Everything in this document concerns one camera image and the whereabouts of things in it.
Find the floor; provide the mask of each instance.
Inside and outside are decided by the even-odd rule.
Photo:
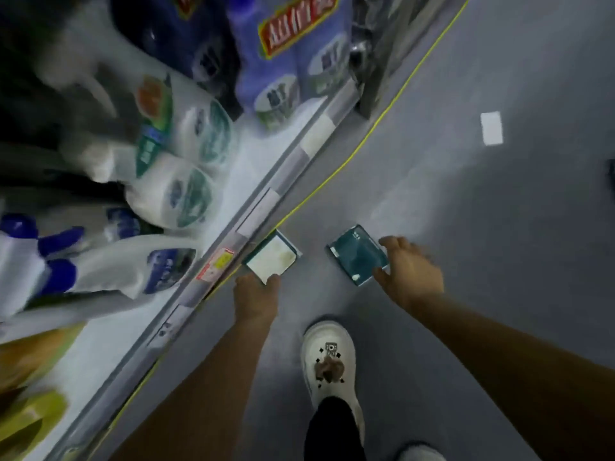
[[[398,70],[382,106],[460,2]],[[299,348],[323,315],[355,340],[369,460],[390,460],[408,440],[430,442],[449,461],[536,459],[434,336],[374,283],[354,286],[327,255],[326,243],[355,223],[425,245],[449,294],[468,306],[615,368],[615,199],[604,177],[615,156],[613,8],[615,0],[471,0],[356,157],[282,226],[304,256],[282,279],[238,460],[301,459],[312,408]],[[496,110],[504,143],[485,147],[480,114]],[[351,115],[269,223],[369,125]],[[95,459],[203,359],[231,324],[231,301],[226,285],[205,304]]]

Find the black pants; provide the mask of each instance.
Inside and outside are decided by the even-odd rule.
[[[357,424],[344,400],[330,396],[309,423],[304,461],[365,461]]]

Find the teal device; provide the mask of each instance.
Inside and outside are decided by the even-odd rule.
[[[357,286],[372,277],[375,267],[389,265],[386,253],[361,225],[353,226],[327,247]]]

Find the store shelf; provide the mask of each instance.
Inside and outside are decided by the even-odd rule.
[[[107,295],[63,308],[63,323],[90,321],[56,367],[28,391],[57,388],[68,398],[69,408],[26,461],[85,455],[232,256],[248,243],[357,101],[357,87],[348,80],[332,96],[304,103],[288,127],[276,134],[262,133],[250,117],[240,118],[241,149],[222,208],[200,236],[205,255],[182,284],[138,307],[118,294],[111,296],[117,302],[111,303]],[[105,304],[120,311],[100,317],[108,312]],[[44,310],[25,312],[1,324],[0,339],[42,331],[49,322],[44,314]]]

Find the shoe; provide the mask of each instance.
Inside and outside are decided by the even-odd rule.
[[[447,461],[434,448],[424,443],[412,443],[400,451],[396,461]]]
[[[354,389],[357,357],[350,334],[332,320],[312,325],[303,335],[301,361],[314,409],[329,396],[343,399],[352,410],[362,445],[365,420]]]

